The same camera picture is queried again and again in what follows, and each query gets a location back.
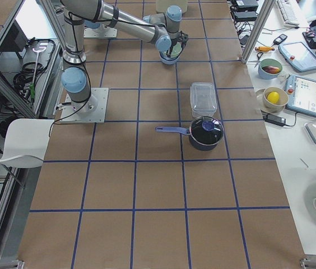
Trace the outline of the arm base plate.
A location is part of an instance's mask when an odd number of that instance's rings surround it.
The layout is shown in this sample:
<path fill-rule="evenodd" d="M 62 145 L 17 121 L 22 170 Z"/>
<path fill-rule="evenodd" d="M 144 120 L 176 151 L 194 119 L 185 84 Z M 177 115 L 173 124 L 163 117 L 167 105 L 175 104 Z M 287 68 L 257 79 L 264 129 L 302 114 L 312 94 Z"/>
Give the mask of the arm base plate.
<path fill-rule="evenodd" d="M 60 123 L 104 123 L 109 89 L 107 87 L 93 87 L 88 102 L 82 104 L 71 102 L 66 94 L 65 102 L 69 103 L 62 108 Z"/>
<path fill-rule="evenodd" d="M 93 24 L 85 26 L 85 39 L 115 39 L 117 37 L 117 29 L 107 27 L 103 24 Z"/>

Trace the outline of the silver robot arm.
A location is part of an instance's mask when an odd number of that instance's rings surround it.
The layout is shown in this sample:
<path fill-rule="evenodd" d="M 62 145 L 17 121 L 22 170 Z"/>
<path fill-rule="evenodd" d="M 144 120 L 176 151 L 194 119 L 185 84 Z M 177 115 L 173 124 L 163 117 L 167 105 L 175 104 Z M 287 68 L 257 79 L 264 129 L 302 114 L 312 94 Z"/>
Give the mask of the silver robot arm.
<path fill-rule="evenodd" d="M 61 4 L 65 32 L 61 82 L 75 111 L 90 110 L 97 104 L 91 95 L 85 65 L 86 28 L 102 32 L 116 29 L 153 44 L 165 64 L 176 63 L 188 41 L 188 35 L 180 30 L 179 6 L 169 6 L 164 13 L 140 19 L 104 1 L 62 1 Z"/>

